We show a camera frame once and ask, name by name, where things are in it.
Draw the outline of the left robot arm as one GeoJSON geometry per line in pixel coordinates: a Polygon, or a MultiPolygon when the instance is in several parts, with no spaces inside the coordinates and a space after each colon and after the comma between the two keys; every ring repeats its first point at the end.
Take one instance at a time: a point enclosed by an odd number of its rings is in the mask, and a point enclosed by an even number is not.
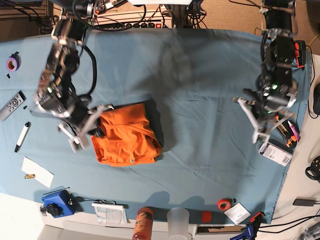
{"type": "Polygon", "coordinates": [[[294,0],[248,0],[262,15],[260,75],[255,90],[243,92],[251,97],[235,98],[252,127],[252,143],[267,144],[271,132],[293,115],[290,108],[297,100],[298,83],[293,78],[292,63],[296,57],[294,36],[298,33],[294,0]]]}

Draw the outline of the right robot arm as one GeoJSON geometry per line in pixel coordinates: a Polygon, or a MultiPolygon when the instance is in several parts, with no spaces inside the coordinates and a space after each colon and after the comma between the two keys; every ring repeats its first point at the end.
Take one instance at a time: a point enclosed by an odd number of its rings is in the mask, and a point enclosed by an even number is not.
{"type": "Polygon", "coordinates": [[[91,94],[98,79],[97,60],[85,43],[89,29],[101,32],[120,32],[133,28],[102,28],[95,26],[99,15],[99,0],[57,0],[62,7],[59,21],[55,24],[51,37],[55,40],[40,76],[34,102],[40,110],[39,115],[59,119],[58,131],[68,136],[68,142],[76,153],[89,146],[87,136],[102,137],[100,116],[114,109],[112,104],[100,104],[93,108],[91,94]],[[87,52],[92,63],[92,84],[87,93],[78,95],[72,83],[72,75],[80,65],[78,47],[87,52]]]}

